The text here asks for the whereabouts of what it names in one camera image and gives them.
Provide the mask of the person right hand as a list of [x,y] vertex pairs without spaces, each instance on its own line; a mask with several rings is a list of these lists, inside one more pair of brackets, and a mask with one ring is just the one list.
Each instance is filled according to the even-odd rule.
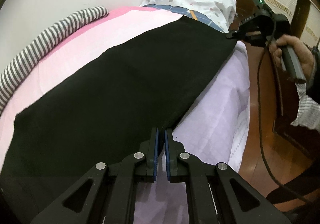
[[282,35],[279,39],[270,44],[269,51],[276,63],[276,66],[282,68],[282,50],[280,47],[286,45],[290,45],[293,48],[300,61],[306,80],[310,81],[315,67],[315,58],[310,49],[298,37]]

